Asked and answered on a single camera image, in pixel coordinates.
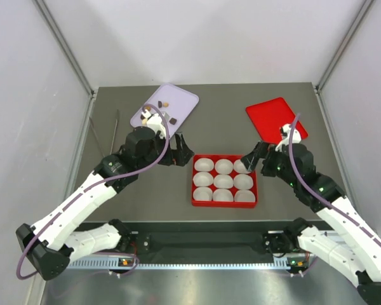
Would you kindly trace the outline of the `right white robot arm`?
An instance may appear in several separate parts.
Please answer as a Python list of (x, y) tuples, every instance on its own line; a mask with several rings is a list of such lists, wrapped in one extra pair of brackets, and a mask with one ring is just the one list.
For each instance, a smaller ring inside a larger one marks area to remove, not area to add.
[(258, 142), (241, 158), (247, 171), (262, 163), (260, 173), (278, 177), (295, 196), (343, 239), (340, 245), (302, 218), (284, 229), (288, 250), (314, 254), (337, 270), (367, 304), (381, 304), (381, 239), (361, 218), (342, 188), (316, 170), (314, 157), (303, 144), (281, 146)]

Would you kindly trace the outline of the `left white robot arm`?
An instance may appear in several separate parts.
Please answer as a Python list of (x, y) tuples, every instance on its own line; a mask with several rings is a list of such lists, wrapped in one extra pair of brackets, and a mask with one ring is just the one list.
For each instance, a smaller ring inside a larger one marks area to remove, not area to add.
[(149, 127), (136, 127), (125, 143), (104, 157), (86, 180), (54, 211), (33, 225), (22, 224), (16, 236), (36, 273), (48, 281), (67, 266), (87, 255), (104, 250), (124, 252), (131, 246), (131, 233), (118, 219), (89, 231), (77, 228), (97, 208), (135, 182), (140, 173), (156, 164), (185, 166), (194, 152), (184, 136), (175, 134), (176, 147), (169, 138)]

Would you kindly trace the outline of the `metal tongs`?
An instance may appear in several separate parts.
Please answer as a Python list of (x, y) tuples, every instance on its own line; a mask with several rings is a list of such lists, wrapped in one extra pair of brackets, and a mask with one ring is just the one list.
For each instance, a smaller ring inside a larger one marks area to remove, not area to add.
[[(110, 154), (113, 153), (114, 143), (115, 143), (116, 133), (117, 133), (117, 128), (118, 128), (118, 125), (119, 125), (119, 118), (120, 118), (120, 111), (119, 111), (119, 109), (117, 109), (116, 110), (114, 130), (113, 130), (113, 135), (112, 135), (112, 142), (111, 142), (111, 145), (110, 145)], [(95, 141), (97, 143), (97, 147), (98, 147), (102, 157), (104, 158), (105, 157), (105, 153), (104, 153), (104, 151), (102, 149), (102, 146), (100, 144), (100, 141), (99, 141), (99, 138), (98, 138), (98, 135), (97, 135), (97, 131), (95, 130), (95, 125), (94, 125), (94, 122), (93, 122), (91, 117), (89, 117), (89, 124), (90, 124), (90, 130), (92, 131), (93, 136), (95, 138)]]

